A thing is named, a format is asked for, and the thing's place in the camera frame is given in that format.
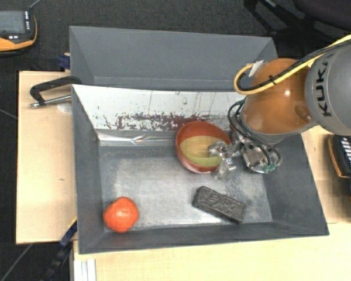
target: metal clamp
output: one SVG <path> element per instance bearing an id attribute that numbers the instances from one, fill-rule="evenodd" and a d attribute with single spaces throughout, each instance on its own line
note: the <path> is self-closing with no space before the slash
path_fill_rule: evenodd
<path id="1" fill-rule="evenodd" d="M 29 107 L 36 108 L 40 106 L 45 106 L 47 104 L 59 103 L 71 98 L 71 95 L 66 95 L 58 98 L 53 98 L 49 100 L 44 100 L 40 95 L 40 92 L 52 90 L 57 87 L 62 87 L 67 84 L 82 84 L 82 81 L 76 76 L 67 76 L 44 83 L 36 84 L 30 89 L 30 95 L 37 101 L 36 103 L 29 104 Z"/>
<path id="2" fill-rule="evenodd" d="M 233 157 L 240 155 L 238 146 L 238 143 L 230 143 L 226 145 L 226 143 L 221 140 L 208 147 L 209 157 L 221 157 L 220 165 L 214 172 L 212 172 L 212 176 L 215 179 L 228 180 L 233 176 L 236 171 Z"/>

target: gray box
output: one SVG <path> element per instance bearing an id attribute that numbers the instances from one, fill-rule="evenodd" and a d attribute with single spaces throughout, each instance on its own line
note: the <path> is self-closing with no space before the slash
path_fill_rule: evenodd
<path id="1" fill-rule="evenodd" d="M 226 182 L 188 171 L 175 154 L 190 119 L 228 132 L 228 106 L 242 98 L 232 78 L 248 62 L 275 58 L 271 39 L 78 27 L 71 48 L 72 74 L 98 85 L 72 93 L 79 253 L 328 235 L 300 135 L 278 145 L 276 171 L 253 173 L 236 159 Z M 193 207 L 200 186 L 245 203 L 243 222 Z M 119 196 L 140 213 L 125 234 L 102 220 Z"/>

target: chocolate bar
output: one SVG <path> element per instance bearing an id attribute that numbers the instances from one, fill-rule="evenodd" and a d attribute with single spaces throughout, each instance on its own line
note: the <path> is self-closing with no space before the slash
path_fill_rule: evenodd
<path id="1" fill-rule="evenodd" d="M 242 222 L 246 212 L 245 203 L 220 194 L 206 186 L 197 189 L 192 205 L 235 223 Z"/>

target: orange device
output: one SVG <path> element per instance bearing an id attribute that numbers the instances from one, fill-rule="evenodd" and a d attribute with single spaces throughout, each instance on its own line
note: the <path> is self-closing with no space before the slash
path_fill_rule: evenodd
<path id="1" fill-rule="evenodd" d="M 30 11 L 0 10 L 0 55 L 24 51 L 36 36 L 37 24 Z"/>

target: electronic device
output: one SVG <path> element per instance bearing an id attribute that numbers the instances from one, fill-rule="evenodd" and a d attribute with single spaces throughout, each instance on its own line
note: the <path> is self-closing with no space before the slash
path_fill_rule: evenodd
<path id="1" fill-rule="evenodd" d="M 331 135 L 328 148 L 342 193 L 351 197 L 351 136 Z"/>
<path id="2" fill-rule="evenodd" d="M 0 10 L 0 54 L 21 52 L 36 36 L 36 20 L 29 10 Z"/>

